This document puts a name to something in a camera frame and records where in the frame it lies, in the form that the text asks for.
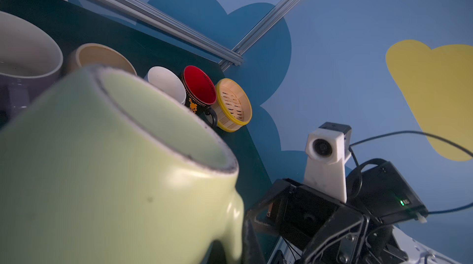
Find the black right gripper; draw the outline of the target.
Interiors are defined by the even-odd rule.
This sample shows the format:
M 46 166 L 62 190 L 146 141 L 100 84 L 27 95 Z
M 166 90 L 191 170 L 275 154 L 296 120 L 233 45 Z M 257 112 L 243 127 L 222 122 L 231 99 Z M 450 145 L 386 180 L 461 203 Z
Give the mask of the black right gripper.
M 289 178 L 277 180 L 245 219 L 257 235 L 301 250 L 299 264 L 359 264 L 369 224 L 361 211 Z

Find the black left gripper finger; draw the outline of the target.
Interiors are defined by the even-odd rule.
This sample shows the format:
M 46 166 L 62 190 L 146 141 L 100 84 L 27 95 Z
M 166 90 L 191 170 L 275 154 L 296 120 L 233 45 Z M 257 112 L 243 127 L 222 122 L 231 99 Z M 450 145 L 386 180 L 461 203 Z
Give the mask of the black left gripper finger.
M 245 219 L 243 222 L 243 251 L 241 256 L 242 264 L 266 264 L 251 220 Z

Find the black patterned mug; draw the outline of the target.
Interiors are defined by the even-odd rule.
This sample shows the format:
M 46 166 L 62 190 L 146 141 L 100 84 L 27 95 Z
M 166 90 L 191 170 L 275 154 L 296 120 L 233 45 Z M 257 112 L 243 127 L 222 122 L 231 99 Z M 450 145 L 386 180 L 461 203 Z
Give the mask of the black patterned mug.
M 184 105 L 197 116 L 204 114 L 211 127 L 216 128 L 218 117 L 212 105 L 217 101 L 217 92 L 209 76 L 196 66 L 186 66 L 179 78 L 186 91 Z

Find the yellow-green ceramic mug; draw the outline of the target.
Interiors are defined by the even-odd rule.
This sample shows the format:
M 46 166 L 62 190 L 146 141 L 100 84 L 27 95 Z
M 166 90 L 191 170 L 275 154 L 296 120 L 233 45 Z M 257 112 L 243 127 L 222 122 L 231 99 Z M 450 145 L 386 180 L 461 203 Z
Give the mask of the yellow-green ceramic mug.
M 108 66 L 66 76 L 1 130 L 1 262 L 198 264 L 242 256 L 238 161 L 189 108 Z

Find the light blue ceramic mug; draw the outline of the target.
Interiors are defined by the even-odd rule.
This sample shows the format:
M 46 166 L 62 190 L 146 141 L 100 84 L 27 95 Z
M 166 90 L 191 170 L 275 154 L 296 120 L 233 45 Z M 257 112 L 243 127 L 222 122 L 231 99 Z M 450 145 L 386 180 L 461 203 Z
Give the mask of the light blue ceramic mug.
M 181 104 L 186 102 L 187 94 L 184 85 L 171 70 L 161 66 L 154 66 L 148 71 L 144 80 Z

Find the beige ceramic teapot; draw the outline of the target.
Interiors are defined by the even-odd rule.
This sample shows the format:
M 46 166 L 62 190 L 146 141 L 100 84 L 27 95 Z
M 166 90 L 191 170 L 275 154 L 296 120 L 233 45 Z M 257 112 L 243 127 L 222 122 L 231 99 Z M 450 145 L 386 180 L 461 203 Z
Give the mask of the beige ceramic teapot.
M 86 43 L 75 49 L 65 60 L 64 74 L 92 64 L 111 66 L 137 75 L 134 66 L 121 53 L 98 43 Z

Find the purple ceramic mug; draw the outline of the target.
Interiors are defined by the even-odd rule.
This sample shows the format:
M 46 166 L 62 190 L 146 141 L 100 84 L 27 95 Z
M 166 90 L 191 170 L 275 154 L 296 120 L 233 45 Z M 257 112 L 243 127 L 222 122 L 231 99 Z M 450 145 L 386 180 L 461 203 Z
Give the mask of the purple ceramic mug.
M 59 80 L 63 53 L 36 25 L 1 12 L 1 111 L 13 119 Z

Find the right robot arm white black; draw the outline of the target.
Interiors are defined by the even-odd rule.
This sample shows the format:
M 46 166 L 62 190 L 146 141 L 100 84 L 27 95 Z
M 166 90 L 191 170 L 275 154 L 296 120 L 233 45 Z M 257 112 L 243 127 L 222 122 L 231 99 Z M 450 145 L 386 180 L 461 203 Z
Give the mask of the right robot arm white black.
M 451 259 L 397 228 L 425 222 L 429 211 L 391 162 L 371 159 L 349 175 L 362 180 L 355 198 L 341 202 L 289 178 L 277 180 L 245 215 L 245 264 L 265 259 L 259 233 L 300 250 L 299 264 L 449 264 Z

